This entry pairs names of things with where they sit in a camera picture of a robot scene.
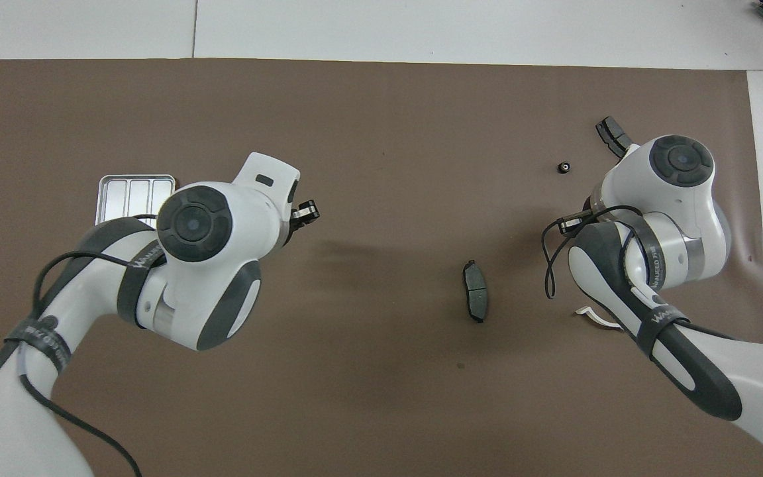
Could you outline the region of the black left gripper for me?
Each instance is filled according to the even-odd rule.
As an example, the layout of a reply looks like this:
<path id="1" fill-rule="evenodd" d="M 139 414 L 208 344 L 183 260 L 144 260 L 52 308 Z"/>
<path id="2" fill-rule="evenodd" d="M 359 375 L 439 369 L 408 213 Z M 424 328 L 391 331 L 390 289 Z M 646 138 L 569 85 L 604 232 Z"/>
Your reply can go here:
<path id="1" fill-rule="evenodd" d="M 291 210 L 289 224 L 291 229 L 302 229 L 303 227 L 314 223 L 321 216 L 318 206 L 314 199 L 299 203 L 295 209 Z"/>

